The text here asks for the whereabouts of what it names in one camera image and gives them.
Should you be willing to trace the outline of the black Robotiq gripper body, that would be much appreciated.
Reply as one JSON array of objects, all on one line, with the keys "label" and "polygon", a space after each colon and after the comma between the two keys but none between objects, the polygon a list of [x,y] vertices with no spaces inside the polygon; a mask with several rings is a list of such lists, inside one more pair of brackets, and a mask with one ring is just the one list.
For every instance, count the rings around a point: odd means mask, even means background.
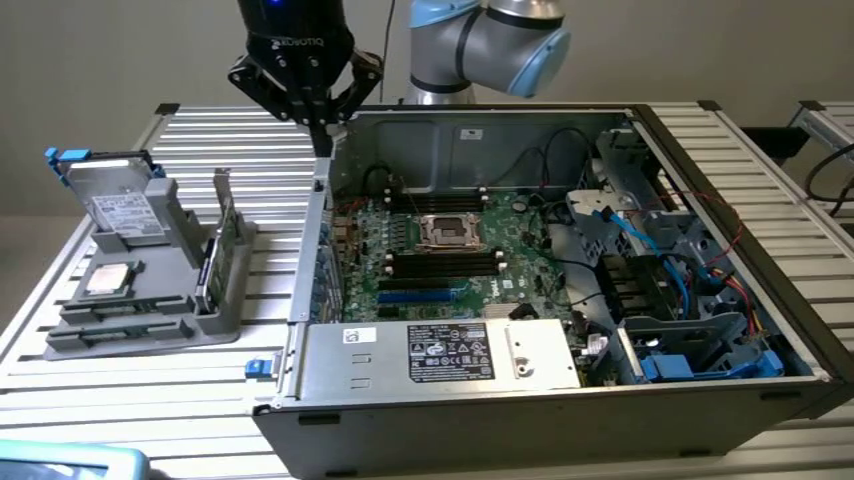
[{"label": "black Robotiq gripper body", "polygon": [[247,0],[238,6],[246,54],[289,90],[329,98],[355,48],[343,3]]}]

